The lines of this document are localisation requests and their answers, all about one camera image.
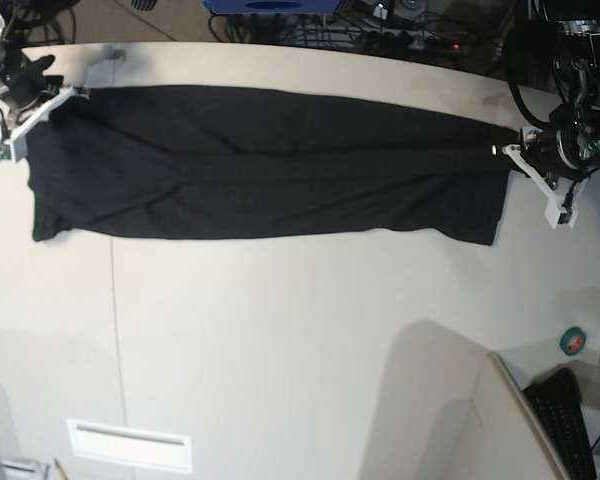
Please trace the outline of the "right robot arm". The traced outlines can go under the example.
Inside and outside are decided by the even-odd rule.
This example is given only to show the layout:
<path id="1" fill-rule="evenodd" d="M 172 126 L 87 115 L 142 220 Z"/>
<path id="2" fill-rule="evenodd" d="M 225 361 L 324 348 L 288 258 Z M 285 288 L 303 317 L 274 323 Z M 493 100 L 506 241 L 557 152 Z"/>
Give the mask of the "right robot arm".
<path id="1" fill-rule="evenodd" d="M 68 1 L 0 1 L 0 101 L 10 123 L 20 123 L 57 94 L 62 79 L 45 75 L 55 56 L 32 60 L 25 50 L 33 46 L 34 30 L 56 27 L 56 17 L 70 6 Z"/>

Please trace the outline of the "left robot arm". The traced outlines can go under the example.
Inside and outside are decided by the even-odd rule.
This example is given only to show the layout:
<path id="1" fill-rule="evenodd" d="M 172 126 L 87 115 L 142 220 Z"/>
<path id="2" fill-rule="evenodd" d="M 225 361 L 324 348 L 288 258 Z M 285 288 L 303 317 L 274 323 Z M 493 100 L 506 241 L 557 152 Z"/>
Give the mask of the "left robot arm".
<path id="1" fill-rule="evenodd" d="M 582 181 L 600 169 L 600 1 L 536 1 L 503 42 L 507 84 L 533 132 L 521 136 L 523 159 L 541 176 Z M 551 75 L 559 105 L 542 120 L 523 100 L 519 73 Z"/>

